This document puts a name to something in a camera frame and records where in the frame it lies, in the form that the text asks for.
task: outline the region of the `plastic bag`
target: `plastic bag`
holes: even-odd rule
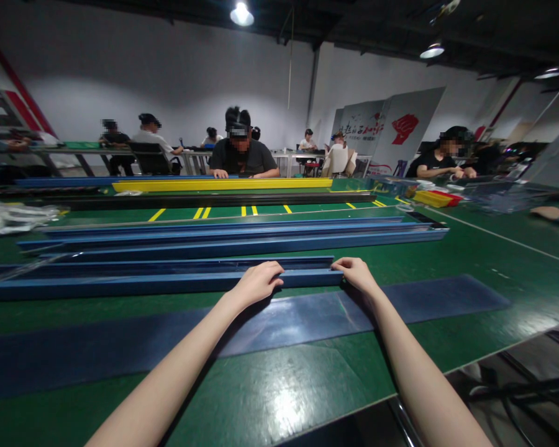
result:
[[[28,232],[58,220],[64,209],[56,206],[28,207],[0,203],[0,235]]]

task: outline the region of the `black t-shirt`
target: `black t-shirt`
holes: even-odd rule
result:
[[[209,162],[211,169],[223,169],[228,174],[255,175],[276,169],[277,163],[262,142],[251,140],[246,163],[229,138],[216,143]]]
[[[406,177],[418,177],[416,171],[420,165],[426,165],[427,169],[455,168],[455,161],[448,155],[443,157],[442,160],[436,159],[435,150],[437,149],[438,148],[428,150],[420,154],[420,156],[410,164]]]
[[[108,143],[118,143],[126,144],[130,141],[129,136],[126,133],[104,133],[101,138],[103,138]]]

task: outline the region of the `red fist graphic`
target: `red fist graphic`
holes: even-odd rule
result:
[[[418,118],[414,115],[404,115],[400,119],[395,120],[391,125],[398,133],[395,140],[393,140],[392,144],[404,144],[404,142],[408,139],[410,134],[416,129],[419,121]]]

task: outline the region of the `white shirt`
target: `white shirt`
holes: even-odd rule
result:
[[[161,135],[149,132],[148,130],[139,130],[139,133],[131,138],[135,143],[155,143],[159,144],[167,153],[172,153],[174,149],[168,144]]]
[[[312,140],[311,141],[307,141],[306,138],[304,138],[301,142],[300,142],[300,147],[299,149],[310,149],[313,146],[316,146],[315,142]]]
[[[216,135],[215,139],[209,137],[205,138],[201,144],[216,144],[219,140],[222,140],[222,136]]]

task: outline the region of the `yellow metal channel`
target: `yellow metal channel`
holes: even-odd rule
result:
[[[302,179],[205,179],[205,180],[141,180],[114,183],[117,192],[229,191],[233,189],[281,189],[331,187],[329,178]]]

